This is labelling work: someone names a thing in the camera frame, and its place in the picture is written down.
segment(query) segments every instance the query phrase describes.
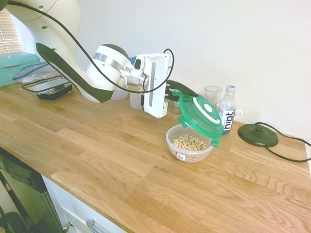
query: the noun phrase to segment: bottle label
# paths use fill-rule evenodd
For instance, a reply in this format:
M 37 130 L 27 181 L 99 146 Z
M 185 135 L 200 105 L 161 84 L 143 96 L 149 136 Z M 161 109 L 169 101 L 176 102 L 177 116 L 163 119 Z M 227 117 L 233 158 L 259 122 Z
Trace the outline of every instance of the bottle label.
M 233 119 L 234 119 L 235 110 L 226 111 L 223 109 L 219 109 L 218 111 L 219 111 L 220 119 L 222 120 L 224 131 L 230 131 L 232 127 Z

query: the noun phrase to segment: black cable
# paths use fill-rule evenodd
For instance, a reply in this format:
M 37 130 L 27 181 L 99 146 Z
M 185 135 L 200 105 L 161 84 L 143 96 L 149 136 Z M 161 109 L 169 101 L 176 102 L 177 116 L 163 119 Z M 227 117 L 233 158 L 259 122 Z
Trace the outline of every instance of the black cable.
M 11 1 L 8 3 L 9 5 L 15 5 L 15 6 L 20 6 L 20 7 L 24 7 L 24 8 L 27 8 L 29 10 L 32 10 L 32 11 L 35 11 L 39 14 L 42 14 L 48 18 L 50 18 L 51 20 L 53 20 L 55 23 L 57 23 L 60 27 L 62 27 L 66 32 L 67 34 L 74 40 L 74 42 L 78 45 L 78 47 L 82 50 L 82 52 L 85 54 L 85 56 L 89 59 L 89 61 L 95 66 L 95 68 L 100 72 L 101 75 L 103 75 L 110 83 L 112 83 L 114 86 L 120 88 L 121 90 L 123 91 L 127 91 L 127 92 L 130 92 L 130 93 L 138 93 L 138 94 L 144 94 L 144 93 L 149 93 L 149 92 L 153 92 L 155 90 L 157 90 L 158 88 L 160 88 L 171 76 L 171 73 L 173 71 L 173 67 L 174 67 L 174 61 L 175 61 L 175 58 L 174 58 L 174 54 L 172 52 L 172 50 L 170 49 L 165 49 L 163 51 L 163 53 L 165 53 L 166 51 L 169 51 L 172 55 L 172 58 L 173 58 L 173 61 L 172 61 L 172 66 L 171 66 L 171 70 L 170 70 L 170 73 L 169 75 L 167 76 L 167 78 L 157 87 L 155 87 L 154 89 L 151 89 L 149 91 L 131 91 L 131 90 L 128 90 L 128 89 L 125 89 L 119 85 L 117 85 L 116 83 L 114 83 L 112 80 L 110 80 L 104 73 L 102 73 L 102 71 L 97 67 L 97 65 L 94 63 L 94 61 L 92 60 L 92 58 L 89 56 L 89 54 L 85 51 L 85 49 L 82 47 L 82 45 L 78 42 L 78 40 L 71 34 L 71 32 L 61 23 L 59 22 L 57 19 L 55 19 L 54 17 L 50 16 L 49 14 L 43 12 L 43 11 L 40 11 L 34 7 L 31 7 L 31 6 L 28 6 L 26 4 L 23 4 L 23 3 L 20 3 L 20 2 L 16 2 L 16 1 Z
M 284 137 L 287 137 L 287 138 L 291 138 L 291 139 L 295 139 L 295 140 L 304 142 L 304 143 L 307 144 L 309 147 L 311 147 L 311 144 L 310 144 L 309 142 L 306 142 L 305 140 L 303 140 L 303 139 L 301 139 L 301 138 L 286 136 L 285 134 L 281 133 L 279 130 L 277 130 L 276 128 L 272 127 L 271 125 L 268 125 L 268 124 L 263 123 L 263 122 L 257 122 L 257 123 L 255 123 L 255 125 L 257 125 L 257 124 L 268 126 L 268 127 L 270 127 L 271 129 L 277 131 L 280 135 L 282 135 L 282 136 L 284 136 Z M 267 145 L 267 144 L 264 145 L 264 147 L 265 147 L 268 151 L 270 151 L 272 154 L 274 154 L 274 155 L 276 155 L 276 156 L 278 156 L 278 157 L 280 157 L 280 158 L 282 158 L 282 159 L 286 159 L 286 160 L 288 160 L 288 161 L 292 161 L 292 162 L 296 162 L 296 163 L 304 163 L 304 162 L 307 162 L 307 161 L 311 160 L 311 158 L 309 158 L 309 159 L 304 159 L 304 160 L 290 159 L 290 158 L 284 157 L 284 156 L 282 156 L 282 155 L 279 155 L 279 154 L 273 152 L 272 150 L 270 150 L 270 149 L 268 148 L 268 145 Z

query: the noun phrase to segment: hint water bottle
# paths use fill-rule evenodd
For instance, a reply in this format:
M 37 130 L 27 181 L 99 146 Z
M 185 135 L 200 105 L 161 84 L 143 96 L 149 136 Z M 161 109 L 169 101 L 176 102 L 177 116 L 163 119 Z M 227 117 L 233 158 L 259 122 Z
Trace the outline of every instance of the hint water bottle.
M 224 126 L 223 135 L 228 135 L 232 128 L 237 103 L 234 100 L 235 86 L 227 86 L 224 98 L 219 102 L 218 113 Z

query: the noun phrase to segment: drawer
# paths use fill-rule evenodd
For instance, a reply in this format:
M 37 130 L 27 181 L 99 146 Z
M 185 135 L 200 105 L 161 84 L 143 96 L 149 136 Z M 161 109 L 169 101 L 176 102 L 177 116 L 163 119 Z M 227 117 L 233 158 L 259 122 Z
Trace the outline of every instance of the drawer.
M 93 227 L 100 233 L 126 233 L 49 179 L 45 177 L 43 179 L 60 219 L 63 218 L 61 219 L 63 225 L 70 221 L 77 233 L 92 233 L 86 222 L 94 220 Z

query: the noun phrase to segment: cabinet handle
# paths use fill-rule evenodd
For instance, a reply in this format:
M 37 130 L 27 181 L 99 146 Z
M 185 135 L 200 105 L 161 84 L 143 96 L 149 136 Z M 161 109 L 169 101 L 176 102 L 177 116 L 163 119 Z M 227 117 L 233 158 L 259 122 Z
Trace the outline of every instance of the cabinet handle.
M 95 224 L 95 220 L 88 220 L 86 221 L 86 225 L 89 227 L 89 229 L 94 232 L 94 233 L 109 233 L 107 231 L 104 231 L 104 232 L 99 232 L 98 230 L 96 230 L 93 226 Z
M 17 67 L 17 66 L 20 66 L 20 63 L 8 65 L 8 66 L 3 66 L 3 67 L 4 67 L 4 68 L 11 68 L 11 67 Z

